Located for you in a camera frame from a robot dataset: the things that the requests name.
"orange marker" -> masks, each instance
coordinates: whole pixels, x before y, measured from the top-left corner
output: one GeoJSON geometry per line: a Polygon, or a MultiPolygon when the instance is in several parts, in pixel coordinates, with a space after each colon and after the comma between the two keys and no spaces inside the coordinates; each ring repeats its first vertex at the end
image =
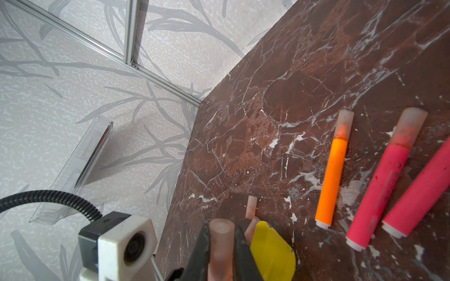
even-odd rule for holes
{"type": "Polygon", "coordinates": [[[320,193],[319,204],[315,213],[315,223],[321,228],[329,228],[333,220],[353,115],[354,112],[343,109],[339,111],[337,116],[330,157],[328,158],[322,192],[320,193]]]}

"metal frame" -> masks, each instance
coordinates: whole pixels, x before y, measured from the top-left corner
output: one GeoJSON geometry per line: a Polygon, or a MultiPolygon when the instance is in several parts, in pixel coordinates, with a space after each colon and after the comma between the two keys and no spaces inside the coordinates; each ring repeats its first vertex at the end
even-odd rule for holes
{"type": "Polygon", "coordinates": [[[37,5],[31,3],[28,0],[4,0],[7,3],[10,3],[11,5],[19,8],[20,10],[24,11],[25,13],[37,18],[44,24],[60,31],[61,33],[75,39],[76,41],[82,43],[83,45],[91,48],[92,50],[96,51],[97,53],[115,61],[116,63],[122,65],[123,67],[127,68],[127,70],[133,72],[137,76],[144,78],[155,85],[165,89],[166,91],[186,100],[187,102],[195,105],[200,106],[201,101],[197,99],[196,97],[188,94],[187,92],[183,91],[182,89],[178,88],[176,85],[172,84],[169,81],[166,81],[165,79],[159,77],[158,75],[154,74],[153,72],[145,69],[142,66],[139,66],[132,62],[133,58],[133,47],[134,47],[134,34],[135,34],[135,27],[136,27],[136,19],[137,19],[137,8],[138,8],[138,0],[127,0],[127,4],[129,2],[131,4],[135,4],[135,6],[132,6],[133,9],[136,10],[136,13],[134,13],[134,16],[128,17],[128,15],[132,14],[129,13],[129,7],[127,7],[127,24],[128,27],[125,31],[126,34],[129,34],[129,40],[125,40],[125,50],[129,55],[122,56],[121,54],[117,53],[116,51],[112,50],[111,48],[105,46],[104,44],[98,42],[97,40],[93,39],[92,37],[86,35],[85,33],[79,31],[78,29],[74,28],[73,26],[67,24],[66,22],[60,20],[59,18],[55,17],[54,15],[50,14],[46,10],[38,7],[37,5]],[[125,57],[130,58],[129,62],[130,64],[125,63],[125,57]]]}
{"type": "Polygon", "coordinates": [[[139,0],[126,0],[123,62],[129,66],[131,66],[131,64],[133,63],[138,8],[139,0]]]}

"marble tabletop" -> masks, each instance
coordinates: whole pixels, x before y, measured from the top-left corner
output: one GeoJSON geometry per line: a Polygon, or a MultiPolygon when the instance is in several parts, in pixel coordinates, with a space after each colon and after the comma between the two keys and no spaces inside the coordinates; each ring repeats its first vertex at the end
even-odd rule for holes
{"type": "Polygon", "coordinates": [[[450,280],[450,191],[403,239],[345,235],[398,118],[429,112],[385,214],[450,135],[450,2],[298,1],[200,107],[156,255],[185,266],[200,227],[256,215],[295,251],[294,280],[450,280]],[[315,224],[340,109],[355,112],[333,224],[315,224]]]}

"yellow object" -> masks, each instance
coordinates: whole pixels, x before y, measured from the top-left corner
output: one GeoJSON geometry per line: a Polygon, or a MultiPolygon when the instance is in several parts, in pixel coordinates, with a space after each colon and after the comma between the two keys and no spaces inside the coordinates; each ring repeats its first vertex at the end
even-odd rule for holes
{"type": "Polygon", "coordinates": [[[264,281],[291,281],[295,272],[295,254],[267,222],[258,222],[250,246],[264,281]]]}
{"type": "Polygon", "coordinates": [[[324,184],[320,192],[317,212],[315,213],[315,220],[326,224],[325,228],[331,226],[331,222],[333,221],[334,207],[336,206],[336,199],[338,197],[347,145],[348,141],[340,138],[335,138],[331,144],[324,184]]]}

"wallpaper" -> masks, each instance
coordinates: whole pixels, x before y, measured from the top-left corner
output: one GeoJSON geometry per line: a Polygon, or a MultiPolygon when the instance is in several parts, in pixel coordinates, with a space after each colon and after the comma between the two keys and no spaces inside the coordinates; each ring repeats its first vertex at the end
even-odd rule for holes
{"type": "MultiPolygon", "coordinates": [[[[48,189],[102,114],[114,131],[80,196],[150,217],[159,238],[197,109],[3,1],[0,27],[0,197],[48,189]]],[[[37,206],[0,214],[0,280],[77,280],[88,220],[29,223],[37,206]]]]}
{"type": "MultiPolygon", "coordinates": [[[[203,99],[295,1],[140,0],[135,61],[203,99]]],[[[126,0],[31,2],[123,54],[126,0]]]]}

